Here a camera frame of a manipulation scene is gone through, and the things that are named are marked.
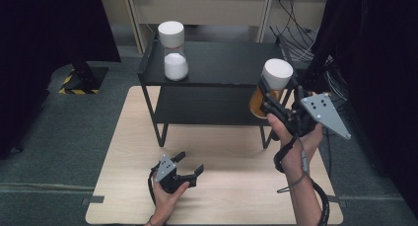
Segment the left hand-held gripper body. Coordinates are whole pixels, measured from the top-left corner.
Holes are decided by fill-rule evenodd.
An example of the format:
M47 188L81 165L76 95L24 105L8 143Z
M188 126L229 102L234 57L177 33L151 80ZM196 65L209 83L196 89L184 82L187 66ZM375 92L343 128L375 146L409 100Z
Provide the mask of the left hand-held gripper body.
M181 176L176 172L177 163L172 161L167 155L164 155L159 163L151 169L150 177L156 174L156 182L161 185L167 193L174 193L183 183L189 182L189 186L194 188L197 184L197 178L194 172L190 175Z

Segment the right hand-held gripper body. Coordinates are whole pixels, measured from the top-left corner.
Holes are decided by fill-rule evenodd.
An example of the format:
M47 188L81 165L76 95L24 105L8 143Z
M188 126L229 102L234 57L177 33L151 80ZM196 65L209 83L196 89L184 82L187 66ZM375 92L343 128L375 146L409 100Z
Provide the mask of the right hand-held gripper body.
M294 105L294 108L286 109L267 95L260 109L264 113L272 113L278 117L292 135L302 137L321 123L342 138L352 137L328 94L300 98L294 102Z

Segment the jar of amber liquid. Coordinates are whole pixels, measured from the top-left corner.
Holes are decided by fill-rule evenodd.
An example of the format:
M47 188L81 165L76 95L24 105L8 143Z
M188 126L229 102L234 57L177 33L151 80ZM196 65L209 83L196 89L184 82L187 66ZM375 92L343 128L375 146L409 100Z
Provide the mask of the jar of amber liquid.
M270 94L277 101L281 100L284 89L293 75L293 67L285 60L271 58L263 66L261 77L265 79ZM249 110L253 115L259 118L266 118L266 114L260 109L263 102L261 89L256 87L249 101Z

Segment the black two-tier shelf rack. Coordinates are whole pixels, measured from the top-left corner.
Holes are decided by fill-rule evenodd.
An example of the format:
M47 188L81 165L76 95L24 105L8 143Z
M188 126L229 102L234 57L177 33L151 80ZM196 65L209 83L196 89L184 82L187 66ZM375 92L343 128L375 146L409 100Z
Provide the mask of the black two-tier shelf rack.
M188 41L185 54L189 71L180 81L166 78L165 49L157 39L148 44L139 65L138 78L160 146L171 124L267 125L248 104L265 61L292 61L282 37L273 43Z

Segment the jar of white powder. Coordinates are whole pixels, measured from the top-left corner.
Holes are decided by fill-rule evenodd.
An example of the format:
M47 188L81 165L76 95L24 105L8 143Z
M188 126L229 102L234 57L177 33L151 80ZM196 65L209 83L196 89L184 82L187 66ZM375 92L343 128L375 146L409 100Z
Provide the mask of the jar of white powder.
M166 21L158 26L158 38L165 49L165 76L171 81L184 79L188 63L184 52L184 26L177 21Z

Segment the person's left hand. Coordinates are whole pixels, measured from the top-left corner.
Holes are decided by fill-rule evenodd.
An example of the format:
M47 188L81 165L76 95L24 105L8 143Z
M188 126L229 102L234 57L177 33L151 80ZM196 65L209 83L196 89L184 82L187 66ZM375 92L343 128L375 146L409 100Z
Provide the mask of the person's left hand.
M179 198L186 192L189 182L183 183L174 193L167 193L159 183L154 183L153 191L156 200L155 216L170 218L174 213L175 206Z

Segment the person's right hand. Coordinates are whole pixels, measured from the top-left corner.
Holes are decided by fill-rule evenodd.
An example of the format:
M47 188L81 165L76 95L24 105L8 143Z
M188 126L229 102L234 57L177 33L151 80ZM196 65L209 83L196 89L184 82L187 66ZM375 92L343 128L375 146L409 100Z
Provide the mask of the person's right hand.
M281 147L284 147L292 141L293 136L278 117L270 113L267 116L267 120L274 132L280 138ZM309 163L321 141L322 125L320 123L318 123L310 133L298 137L293 143L293 147L281 160L285 175L287 177L300 177L303 172L302 152L306 153L307 163Z

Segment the dark curtain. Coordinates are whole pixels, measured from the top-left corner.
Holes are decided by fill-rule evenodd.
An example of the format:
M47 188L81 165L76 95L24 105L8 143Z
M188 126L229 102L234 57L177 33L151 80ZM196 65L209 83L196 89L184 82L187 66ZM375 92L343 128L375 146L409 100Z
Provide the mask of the dark curtain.
M327 0L306 80L336 61L363 136L418 218L418 0Z
M120 60L102 0L0 0L0 159L67 64Z

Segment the grey floor tape strip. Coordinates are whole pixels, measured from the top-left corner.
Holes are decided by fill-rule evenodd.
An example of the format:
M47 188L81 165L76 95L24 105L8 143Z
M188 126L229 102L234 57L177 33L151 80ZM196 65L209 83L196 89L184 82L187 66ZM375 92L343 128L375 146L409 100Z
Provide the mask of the grey floor tape strip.
M346 201L336 195L327 195L327 199L329 202L338 203L341 208L347 207Z
M90 197L84 197L81 201L82 205L89 205L90 203L103 203L105 197L102 195L93 195Z

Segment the light wooden desk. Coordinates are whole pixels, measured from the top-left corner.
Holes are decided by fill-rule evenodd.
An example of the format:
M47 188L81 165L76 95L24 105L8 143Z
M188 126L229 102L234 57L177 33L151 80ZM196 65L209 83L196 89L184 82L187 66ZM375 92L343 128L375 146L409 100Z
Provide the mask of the light wooden desk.
M300 26L316 33L326 0L102 0L123 56L141 56L165 21L186 26L188 40L272 42Z

